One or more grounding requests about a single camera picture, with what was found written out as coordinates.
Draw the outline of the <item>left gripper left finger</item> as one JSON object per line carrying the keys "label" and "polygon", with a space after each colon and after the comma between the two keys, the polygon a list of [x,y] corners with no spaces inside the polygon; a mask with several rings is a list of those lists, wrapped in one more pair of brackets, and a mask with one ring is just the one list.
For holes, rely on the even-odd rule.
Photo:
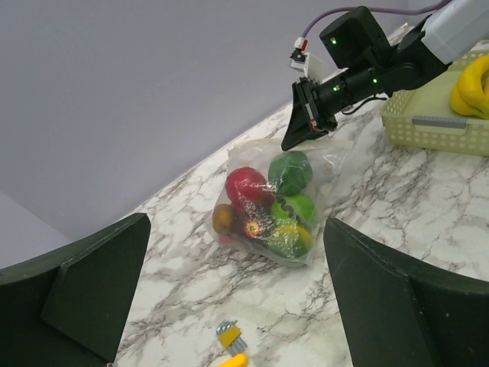
{"label": "left gripper left finger", "polygon": [[1,270],[3,366],[115,361],[151,233],[132,214],[84,239]]}

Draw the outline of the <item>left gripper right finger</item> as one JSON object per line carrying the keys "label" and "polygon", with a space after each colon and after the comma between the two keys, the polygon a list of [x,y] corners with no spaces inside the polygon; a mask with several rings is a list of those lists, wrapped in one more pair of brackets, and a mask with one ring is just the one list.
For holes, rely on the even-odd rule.
{"label": "left gripper right finger", "polygon": [[326,260],[355,366],[486,366],[488,283],[381,244],[336,218]]}

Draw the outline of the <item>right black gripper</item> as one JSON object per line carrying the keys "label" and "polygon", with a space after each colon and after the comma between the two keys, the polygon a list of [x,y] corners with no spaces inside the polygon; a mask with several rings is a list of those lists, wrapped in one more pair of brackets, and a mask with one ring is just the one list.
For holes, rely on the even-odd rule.
{"label": "right black gripper", "polygon": [[301,77],[292,84],[292,91],[292,112],[281,143],[283,151],[336,129],[337,113],[377,93],[377,77],[373,72],[343,72],[323,83]]}

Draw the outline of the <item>green bell pepper toy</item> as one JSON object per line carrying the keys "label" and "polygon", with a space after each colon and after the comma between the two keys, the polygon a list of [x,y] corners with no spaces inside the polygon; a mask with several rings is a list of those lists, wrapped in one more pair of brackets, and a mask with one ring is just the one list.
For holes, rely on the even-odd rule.
{"label": "green bell pepper toy", "polygon": [[304,152],[288,151],[271,161],[267,178],[275,194],[292,196],[306,189],[313,178],[313,169]]}

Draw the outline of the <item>green watermelon toy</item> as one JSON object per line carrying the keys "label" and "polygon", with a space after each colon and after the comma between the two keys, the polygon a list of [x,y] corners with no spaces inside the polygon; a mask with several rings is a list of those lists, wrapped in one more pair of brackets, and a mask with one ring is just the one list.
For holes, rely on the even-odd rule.
{"label": "green watermelon toy", "polygon": [[272,204],[270,213],[277,222],[297,221],[306,227],[316,223],[316,206],[309,196],[302,193],[278,196]]}

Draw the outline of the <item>red pomegranate toy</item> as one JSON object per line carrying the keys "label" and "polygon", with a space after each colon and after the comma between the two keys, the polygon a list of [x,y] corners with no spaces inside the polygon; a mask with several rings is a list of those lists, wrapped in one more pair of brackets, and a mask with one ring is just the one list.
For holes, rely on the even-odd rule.
{"label": "red pomegranate toy", "polygon": [[232,204],[270,204],[274,200],[267,179],[252,167],[233,170],[225,180],[225,192]]}

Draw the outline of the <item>clear zip top bag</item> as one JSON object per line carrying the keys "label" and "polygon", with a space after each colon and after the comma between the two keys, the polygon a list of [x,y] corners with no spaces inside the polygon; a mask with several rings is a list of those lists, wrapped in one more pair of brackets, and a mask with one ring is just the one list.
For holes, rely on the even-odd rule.
{"label": "clear zip top bag", "polygon": [[352,145],[309,141],[284,151],[277,139],[258,139],[229,149],[209,234],[282,266],[311,265],[327,198]]}

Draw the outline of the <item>purple mangosteen toy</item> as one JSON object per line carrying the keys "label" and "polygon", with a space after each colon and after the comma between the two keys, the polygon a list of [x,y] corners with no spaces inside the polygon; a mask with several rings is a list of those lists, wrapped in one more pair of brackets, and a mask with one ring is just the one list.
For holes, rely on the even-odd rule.
{"label": "purple mangosteen toy", "polygon": [[265,242],[274,229],[274,219],[262,207],[252,207],[250,211],[238,212],[236,231],[244,238]]}

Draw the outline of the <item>yellow lemon toy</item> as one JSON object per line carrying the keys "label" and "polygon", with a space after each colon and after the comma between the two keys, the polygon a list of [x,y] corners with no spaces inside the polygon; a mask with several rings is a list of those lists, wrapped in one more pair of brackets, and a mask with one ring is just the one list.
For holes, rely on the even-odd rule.
{"label": "yellow lemon toy", "polygon": [[270,234],[267,247],[282,258],[295,260],[312,250],[313,237],[308,230],[299,225],[278,226]]}

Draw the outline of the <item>small orange toy fruit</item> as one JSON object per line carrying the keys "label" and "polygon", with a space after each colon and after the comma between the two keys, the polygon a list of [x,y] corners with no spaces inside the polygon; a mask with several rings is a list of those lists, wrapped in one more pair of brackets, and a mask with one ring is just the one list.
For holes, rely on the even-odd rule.
{"label": "small orange toy fruit", "polygon": [[232,233],[236,221],[236,212],[232,205],[218,204],[212,212],[212,227],[219,235]]}

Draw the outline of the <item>beige plastic basket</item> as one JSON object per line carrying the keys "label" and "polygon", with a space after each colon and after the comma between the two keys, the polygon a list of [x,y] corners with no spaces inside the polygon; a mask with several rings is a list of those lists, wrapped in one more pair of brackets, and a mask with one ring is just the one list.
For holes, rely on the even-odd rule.
{"label": "beige plastic basket", "polygon": [[488,121],[455,114],[449,96],[462,71],[487,50],[471,50],[415,90],[393,94],[381,110],[392,145],[488,156]]}

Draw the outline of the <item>yellow banana bunch toy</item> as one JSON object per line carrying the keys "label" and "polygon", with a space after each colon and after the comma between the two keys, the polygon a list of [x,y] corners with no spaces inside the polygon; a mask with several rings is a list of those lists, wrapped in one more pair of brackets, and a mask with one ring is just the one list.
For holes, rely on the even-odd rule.
{"label": "yellow banana bunch toy", "polygon": [[462,71],[452,89],[449,104],[453,112],[488,120],[488,55],[479,57]]}

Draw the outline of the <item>yellow handled small tool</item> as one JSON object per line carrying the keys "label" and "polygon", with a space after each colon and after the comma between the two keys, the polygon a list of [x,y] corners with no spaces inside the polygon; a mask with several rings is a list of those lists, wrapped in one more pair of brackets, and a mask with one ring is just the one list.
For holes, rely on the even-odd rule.
{"label": "yellow handled small tool", "polygon": [[247,367],[248,363],[248,356],[244,353],[240,353],[221,363],[219,367]]}

